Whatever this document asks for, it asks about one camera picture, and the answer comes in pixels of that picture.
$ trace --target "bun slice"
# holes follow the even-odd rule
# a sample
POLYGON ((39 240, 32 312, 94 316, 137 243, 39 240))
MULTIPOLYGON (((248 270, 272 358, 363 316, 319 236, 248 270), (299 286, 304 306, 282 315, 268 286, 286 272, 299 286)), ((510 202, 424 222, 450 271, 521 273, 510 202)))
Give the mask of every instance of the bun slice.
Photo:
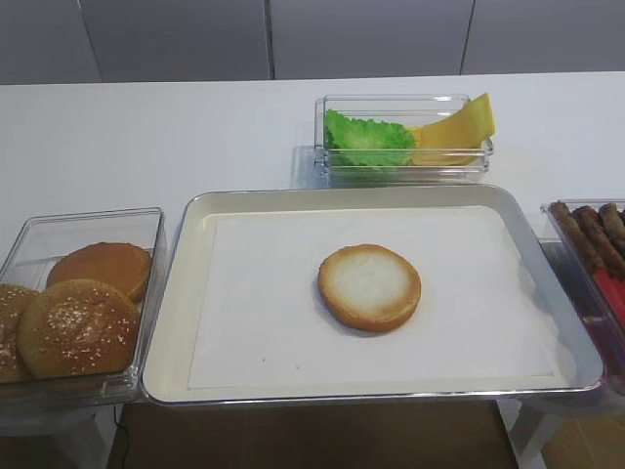
POLYGON ((116 288, 68 280, 37 296, 21 316, 18 348, 36 377, 121 371, 130 364, 139 313, 116 288))
POLYGON ((18 354, 17 336, 21 315, 38 294, 30 288, 0 283, 0 383, 30 377, 18 354))
POLYGON ((321 264, 318 285, 340 322, 372 332, 404 324, 421 298, 421 279, 414 267, 376 244, 348 246, 333 253, 321 264))
POLYGON ((63 257, 48 275, 47 286, 88 278, 114 286, 134 303, 146 293, 151 258, 128 242, 99 242, 63 257))

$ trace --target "white wall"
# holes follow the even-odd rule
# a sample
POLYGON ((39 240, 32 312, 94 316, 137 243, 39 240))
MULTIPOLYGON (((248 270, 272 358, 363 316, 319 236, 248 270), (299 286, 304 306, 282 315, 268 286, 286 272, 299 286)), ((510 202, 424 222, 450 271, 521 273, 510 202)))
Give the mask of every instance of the white wall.
POLYGON ((463 73, 625 70, 625 0, 476 0, 463 73))
POLYGON ((97 81, 76 0, 0 0, 0 84, 97 81))
POLYGON ((263 0, 81 4, 103 81, 270 78, 263 0))
POLYGON ((458 74, 472 7, 473 0, 271 0, 275 77, 458 74))

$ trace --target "yellow cheese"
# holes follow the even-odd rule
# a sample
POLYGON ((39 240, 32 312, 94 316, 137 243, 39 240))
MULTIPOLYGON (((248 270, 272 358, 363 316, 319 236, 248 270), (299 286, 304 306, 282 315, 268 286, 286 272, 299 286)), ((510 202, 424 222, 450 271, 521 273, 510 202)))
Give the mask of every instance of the yellow cheese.
POLYGON ((474 156, 428 154, 424 149, 478 149, 495 133, 495 123, 488 94, 468 102, 445 119, 423 127, 409 129, 418 142, 412 164, 416 166, 466 165, 474 156))
POLYGON ((490 100, 484 93, 449 117, 421 128, 421 149, 474 149, 495 133, 490 100))

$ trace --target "clear plastic container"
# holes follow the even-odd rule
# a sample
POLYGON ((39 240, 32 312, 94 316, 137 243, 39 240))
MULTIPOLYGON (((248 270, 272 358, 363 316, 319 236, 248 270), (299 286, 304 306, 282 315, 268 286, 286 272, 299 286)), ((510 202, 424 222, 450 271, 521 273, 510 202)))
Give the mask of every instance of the clear plastic container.
POLYGON ((43 290, 48 273, 65 255, 101 241, 146 249, 152 264, 130 366, 121 372, 33 379, 0 384, 0 417, 55 409, 130 402, 142 395, 141 375, 166 277, 164 215, 159 208, 31 218, 25 222, 0 282, 43 290))
POLYGON ((493 154, 490 139, 478 149, 332 149, 328 146, 325 116, 334 109, 347 117, 373 119, 421 127, 443 120, 460 110, 470 98, 465 95, 328 95, 315 104, 314 164, 330 187, 367 187, 432 183, 477 183, 488 171, 493 154), (385 164, 401 153, 420 165, 385 164), (345 165, 345 157, 373 156, 376 166, 345 165))
MULTIPOLYGON (((610 202, 616 203, 620 211, 625 208, 625 200, 560 201, 571 212, 583 205, 598 210, 610 202)), ((609 307, 592 275, 584 267, 577 250, 549 212, 549 204, 543 205, 541 211, 548 220, 544 233, 540 236, 543 250, 604 360, 607 384, 614 392, 625 396, 624 324, 609 307)))

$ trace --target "lettuce leaf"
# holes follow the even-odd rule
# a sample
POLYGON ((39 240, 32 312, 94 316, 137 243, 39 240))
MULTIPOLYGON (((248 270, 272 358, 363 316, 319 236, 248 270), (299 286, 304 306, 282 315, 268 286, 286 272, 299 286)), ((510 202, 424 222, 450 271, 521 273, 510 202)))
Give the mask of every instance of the lettuce leaf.
POLYGON ((410 151, 377 150, 416 148, 412 133, 401 124, 348 118, 329 109, 325 126, 326 146, 341 150, 332 152, 334 165, 402 166, 408 163, 410 151))

